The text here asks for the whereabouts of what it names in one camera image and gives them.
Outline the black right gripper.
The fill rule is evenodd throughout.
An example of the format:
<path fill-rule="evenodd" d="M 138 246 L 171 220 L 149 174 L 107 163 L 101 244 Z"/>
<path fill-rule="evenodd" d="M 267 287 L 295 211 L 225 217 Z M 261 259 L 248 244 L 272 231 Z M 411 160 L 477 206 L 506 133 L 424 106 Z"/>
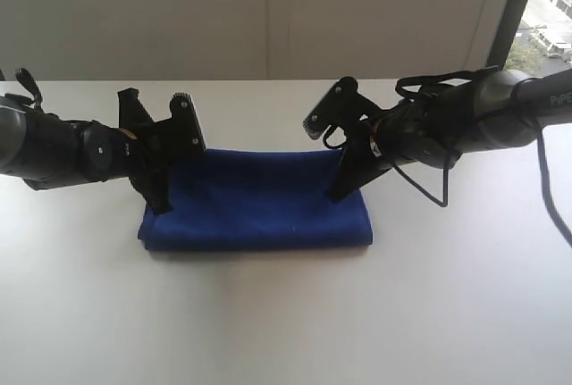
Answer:
<path fill-rule="evenodd" d="M 330 200 L 340 202 L 389 170 L 377 147 L 375 134 L 377 127 L 393 114 L 393 109 L 383 110 L 379 117 L 362 120 L 351 136 L 344 134 L 346 143 L 341 160 L 328 188 Z"/>

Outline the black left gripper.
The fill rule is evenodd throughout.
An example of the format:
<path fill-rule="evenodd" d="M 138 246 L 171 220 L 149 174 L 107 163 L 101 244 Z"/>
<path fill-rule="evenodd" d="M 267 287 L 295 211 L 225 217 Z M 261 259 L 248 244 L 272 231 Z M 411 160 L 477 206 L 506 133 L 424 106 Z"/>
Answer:
<path fill-rule="evenodd" d="M 121 90 L 117 96 L 115 176 L 128 179 L 154 215 L 169 213 L 169 172 L 179 158 L 179 98 L 172 97 L 170 116 L 156 121 L 136 88 Z"/>

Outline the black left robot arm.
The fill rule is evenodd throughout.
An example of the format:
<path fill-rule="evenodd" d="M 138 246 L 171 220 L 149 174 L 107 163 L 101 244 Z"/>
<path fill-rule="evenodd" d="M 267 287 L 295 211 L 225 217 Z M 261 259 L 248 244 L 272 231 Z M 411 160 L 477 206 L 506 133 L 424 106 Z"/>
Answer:
<path fill-rule="evenodd" d="M 34 190 L 127 178 L 153 213 L 170 212 L 168 165 L 140 134 L 153 120 L 137 89 L 124 89 L 118 98 L 120 126 L 112 128 L 63 120 L 26 96 L 1 96 L 1 173 Z"/>

